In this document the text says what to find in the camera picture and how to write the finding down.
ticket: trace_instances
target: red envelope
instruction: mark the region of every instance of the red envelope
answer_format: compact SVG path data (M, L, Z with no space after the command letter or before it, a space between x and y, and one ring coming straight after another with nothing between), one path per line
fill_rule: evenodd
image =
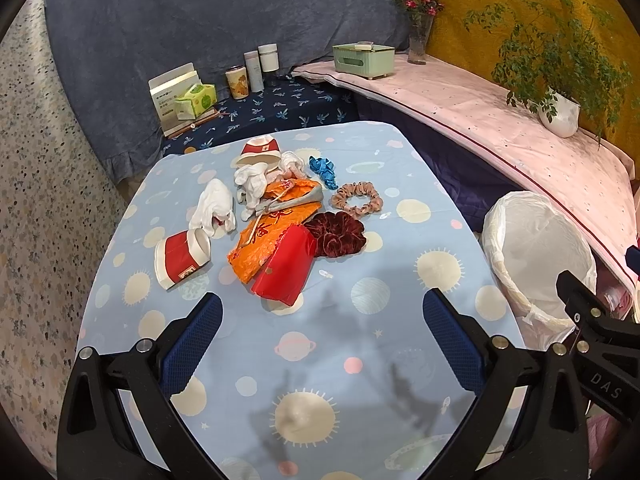
M293 306L305 286L316 254L316 239L302 225L284 231L276 250L255 280L251 290L265 300Z

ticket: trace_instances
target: speckled fabric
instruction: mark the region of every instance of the speckled fabric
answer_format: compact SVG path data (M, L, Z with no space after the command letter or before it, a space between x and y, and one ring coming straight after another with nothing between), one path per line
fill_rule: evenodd
M54 470L84 305L125 203L60 85L44 0L0 44L0 174L0 402Z

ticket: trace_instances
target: white glove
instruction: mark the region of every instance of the white glove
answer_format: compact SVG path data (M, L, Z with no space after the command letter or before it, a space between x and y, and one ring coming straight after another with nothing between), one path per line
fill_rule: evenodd
M212 237L216 224L224 226L227 233L236 228L236 216L234 215L234 198L224 183L214 178L200 194L198 207L191 217L189 229L202 227L207 236Z
M236 170L234 181L242 186L246 193L246 208L241 213L241 218L247 221L254 214L256 206L267 189L266 162L257 162L248 166L242 166Z
M280 157L278 167L283 171L283 173L287 173L287 171L289 171L291 174L289 178L307 178L307 175L305 174L305 161L294 152L284 152Z

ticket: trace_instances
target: green tissue box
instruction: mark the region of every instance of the green tissue box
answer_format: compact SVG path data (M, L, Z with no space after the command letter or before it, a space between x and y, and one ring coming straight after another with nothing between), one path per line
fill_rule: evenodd
M391 74L395 53L392 46L372 45L371 50L359 50L355 43L334 45L335 71L368 79Z

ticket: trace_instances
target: paper box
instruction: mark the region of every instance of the paper box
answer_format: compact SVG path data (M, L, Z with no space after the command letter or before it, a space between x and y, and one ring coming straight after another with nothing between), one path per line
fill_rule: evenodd
M178 119L175 113L175 99L183 96L189 88L199 83L200 78L193 68L193 63L169 70L149 81L149 92L165 137L169 137L188 124Z

